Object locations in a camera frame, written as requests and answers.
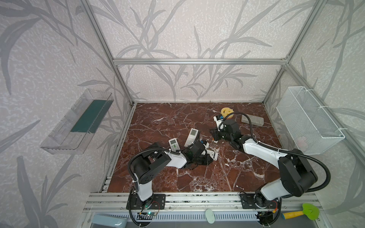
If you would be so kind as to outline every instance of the toy shovel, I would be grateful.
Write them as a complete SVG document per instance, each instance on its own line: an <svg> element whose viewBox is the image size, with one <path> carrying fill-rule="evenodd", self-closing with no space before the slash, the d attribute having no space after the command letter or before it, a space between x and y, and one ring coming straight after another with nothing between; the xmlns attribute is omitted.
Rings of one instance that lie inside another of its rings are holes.
<svg viewBox="0 0 365 228"><path fill-rule="evenodd" d="M319 209L313 204L303 204L303 211L283 213L283 219L291 219L301 215L306 215L310 220L316 220L319 216Z"/></svg>

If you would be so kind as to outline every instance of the yellow sponge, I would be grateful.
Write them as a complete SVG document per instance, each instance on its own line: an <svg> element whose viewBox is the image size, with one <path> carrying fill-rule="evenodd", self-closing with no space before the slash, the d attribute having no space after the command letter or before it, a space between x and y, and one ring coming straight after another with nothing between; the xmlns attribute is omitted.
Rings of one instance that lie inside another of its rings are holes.
<svg viewBox="0 0 365 228"><path fill-rule="evenodd" d="M234 112L232 109L230 109L230 108L227 108L227 107L225 107L225 108L222 108L222 110L220 111L220 113L222 114L222 116L225 118L228 114L230 114L230 113L232 113L232 112Z"/></svg>

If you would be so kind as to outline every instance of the red wire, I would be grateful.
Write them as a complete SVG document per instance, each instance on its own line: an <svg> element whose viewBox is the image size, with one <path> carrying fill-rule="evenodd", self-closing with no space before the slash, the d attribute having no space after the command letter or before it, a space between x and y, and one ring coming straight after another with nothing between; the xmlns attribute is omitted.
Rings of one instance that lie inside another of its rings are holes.
<svg viewBox="0 0 365 228"><path fill-rule="evenodd" d="M152 201L152 204L153 203L157 203L158 204L158 212L156 213L156 215L157 215L159 213L159 211L160 211L160 204L157 201Z"/></svg>
<svg viewBox="0 0 365 228"><path fill-rule="evenodd" d="M277 202L276 202L276 201L274 201L274 200L272 200L272 201L276 203L276 208L275 208L275 209L277 209Z"/></svg>

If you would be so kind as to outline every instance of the red marble floor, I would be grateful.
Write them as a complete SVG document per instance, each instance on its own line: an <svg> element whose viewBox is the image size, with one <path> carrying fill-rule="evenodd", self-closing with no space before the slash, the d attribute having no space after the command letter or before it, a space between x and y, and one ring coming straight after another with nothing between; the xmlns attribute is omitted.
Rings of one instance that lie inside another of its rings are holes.
<svg viewBox="0 0 365 228"><path fill-rule="evenodd" d="M254 192L265 183L276 180L279 171L260 158L234 150L228 142L213 142L209 129L215 128L213 116L224 107L264 118L263 127L254 126L256 138L280 147L280 142L261 103L144 103L138 104L126 140L109 185L108 192L129 192L132 178L128 161L154 142L169 147L168 140L177 138L185 144L191 128L200 130L200 138L209 142L210 150L219 153L217 161L208 166L177 169L165 167L153 180L154 192ZM249 125L235 115L242 134L248 135Z"/></svg>

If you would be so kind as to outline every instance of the yellow handle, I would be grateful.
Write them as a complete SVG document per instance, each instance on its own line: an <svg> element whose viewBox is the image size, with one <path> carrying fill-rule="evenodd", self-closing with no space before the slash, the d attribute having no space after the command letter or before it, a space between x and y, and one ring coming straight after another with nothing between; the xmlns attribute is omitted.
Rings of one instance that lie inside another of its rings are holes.
<svg viewBox="0 0 365 228"><path fill-rule="evenodd" d="M304 215L302 211L287 212L283 213L283 219L291 219L301 215Z"/></svg>

